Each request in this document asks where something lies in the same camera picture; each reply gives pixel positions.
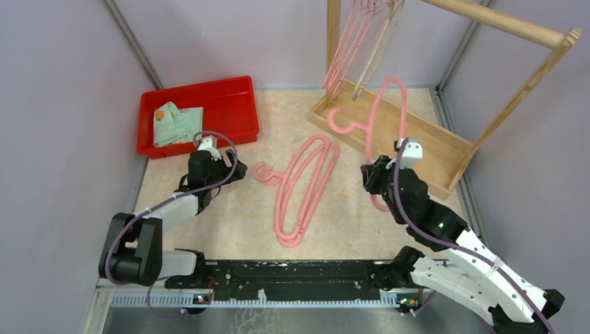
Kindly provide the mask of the thin pink wire hanger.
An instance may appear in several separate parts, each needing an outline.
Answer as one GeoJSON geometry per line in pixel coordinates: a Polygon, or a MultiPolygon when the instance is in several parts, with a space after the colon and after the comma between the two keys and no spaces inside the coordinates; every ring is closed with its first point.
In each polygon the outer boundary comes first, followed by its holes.
{"type": "Polygon", "coordinates": [[[366,87],[381,62],[377,56],[388,32],[397,1],[352,1],[337,47],[324,79],[324,89],[332,96],[343,89],[350,74],[359,74],[353,96],[366,87]]]}
{"type": "Polygon", "coordinates": [[[377,12],[377,1],[351,2],[324,79],[324,89],[329,96],[334,97],[339,91],[377,12]]]}
{"type": "Polygon", "coordinates": [[[331,104],[356,59],[372,20],[370,1],[352,1],[344,26],[340,26],[341,1],[328,2],[328,66],[323,88],[331,104]]]}

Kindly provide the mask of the green folded cloth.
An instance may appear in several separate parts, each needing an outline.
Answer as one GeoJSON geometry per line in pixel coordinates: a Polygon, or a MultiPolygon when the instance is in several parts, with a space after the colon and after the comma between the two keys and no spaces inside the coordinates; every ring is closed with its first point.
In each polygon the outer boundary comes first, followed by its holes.
{"type": "Polygon", "coordinates": [[[161,105],[153,117],[153,144],[156,148],[189,143],[202,131],[204,108],[178,108],[173,102],[161,105]]]}

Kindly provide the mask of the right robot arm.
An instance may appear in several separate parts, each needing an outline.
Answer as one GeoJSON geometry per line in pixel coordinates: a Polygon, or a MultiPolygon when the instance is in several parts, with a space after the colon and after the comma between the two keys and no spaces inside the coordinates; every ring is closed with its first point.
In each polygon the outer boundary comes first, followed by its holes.
{"type": "Polygon", "coordinates": [[[427,287],[465,306],[495,333],[553,333],[549,318],[564,304],[555,289],[541,289],[519,276],[491,252],[466,221],[432,200],[428,186],[410,168],[380,156],[360,168],[364,189],[380,196],[396,223],[416,242],[461,268],[457,273],[404,246],[375,273],[381,289],[427,287]]]}

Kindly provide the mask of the beige thick hanger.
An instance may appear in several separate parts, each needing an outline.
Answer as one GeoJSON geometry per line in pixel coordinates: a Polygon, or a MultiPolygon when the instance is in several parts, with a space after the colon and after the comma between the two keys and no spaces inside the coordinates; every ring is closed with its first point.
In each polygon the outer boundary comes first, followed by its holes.
{"type": "Polygon", "coordinates": [[[402,12],[404,10],[405,1],[389,1],[388,15],[385,17],[380,29],[378,30],[379,35],[374,43],[374,48],[368,58],[361,75],[356,82],[353,93],[351,96],[352,101],[356,101],[360,94],[367,88],[368,84],[372,81],[376,71],[383,62],[385,55],[392,43],[395,32],[401,21],[402,12]]]}

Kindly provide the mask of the red plastic bin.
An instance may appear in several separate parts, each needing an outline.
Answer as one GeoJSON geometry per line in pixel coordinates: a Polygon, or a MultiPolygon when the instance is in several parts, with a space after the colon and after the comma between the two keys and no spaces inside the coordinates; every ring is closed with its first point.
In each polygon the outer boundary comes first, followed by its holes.
{"type": "Polygon", "coordinates": [[[235,145],[253,143],[260,132],[250,76],[195,83],[143,93],[136,150],[160,159],[195,150],[193,135],[218,132],[235,145]]]}

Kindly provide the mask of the wooden hanger rack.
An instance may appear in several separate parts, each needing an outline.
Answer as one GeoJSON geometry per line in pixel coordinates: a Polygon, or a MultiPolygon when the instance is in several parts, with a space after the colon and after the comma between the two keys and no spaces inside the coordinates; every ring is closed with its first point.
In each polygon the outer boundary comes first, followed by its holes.
{"type": "MultiPolygon", "coordinates": [[[[547,58],[532,73],[516,94],[493,119],[491,124],[474,141],[451,132],[426,118],[407,109],[406,138],[416,138],[423,147],[423,159],[418,163],[419,176],[429,185],[431,192],[446,199],[456,188],[466,168],[477,151],[494,134],[497,128],[515,111],[525,98],[538,86],[542,79],[571,50],[580,39],[582,30],[574,27],[568,33],[528,22],[518,17],[482,6],[470,1],[434,1],[433,5],[442,10],[471,19],[473,22],[489,26],[533,42],[549,49],[547,58]]],[[[328,66],[328,3],[326,31],[326,68],[328,66]]],[[[356,101],[351,100],[354,83],[359,74],[350,74],[344,80],[343,89],[331,104],[324,97],[309,112],[308,119],[320,129],[334,133],[347,145],[365,153],[365,132],[354,129],[349,134],[337,134],[327,122],[328,112],[340,107],[335,115],[335,123],[346,127],[351,121],[365,122],[377,93],[365,89],[356,101]]],[[[373,135],[373,158],[376,154],[386,154],[393,150],[393,143],[399,141],[399,104],[385,102],[382,98],[376,112],[373,135]]]]}

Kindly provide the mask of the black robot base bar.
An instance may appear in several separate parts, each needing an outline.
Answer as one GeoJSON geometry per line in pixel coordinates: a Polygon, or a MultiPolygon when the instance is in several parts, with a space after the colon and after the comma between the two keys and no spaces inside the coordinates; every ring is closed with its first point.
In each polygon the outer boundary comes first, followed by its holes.
{"type": "Polygon", "coordinates": [[[199,289],[193,302],[222,308],[392,308],[416,316],[435,294],[389,260],[208,260],[164,278],[167,289],[199,289]]]}

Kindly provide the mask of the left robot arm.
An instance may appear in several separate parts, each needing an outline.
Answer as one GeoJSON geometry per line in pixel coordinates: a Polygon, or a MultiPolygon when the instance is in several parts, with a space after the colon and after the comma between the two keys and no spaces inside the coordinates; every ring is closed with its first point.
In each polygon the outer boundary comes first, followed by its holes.
{"type": "Polygon", "coordinates": [[[212,201],[212,191],[242,180],[248,167],[232,150],[228,160],[207,150],[192,152],[188,172],[171,198],[139,213],[117,213],[111,219],[100,278],[115,284],[150,286],[162,278],[181,277],[192,288],[209,277],[204,255],[195,250],[163,249],[163,236],[179,224],[202,213],[212,201]]]}

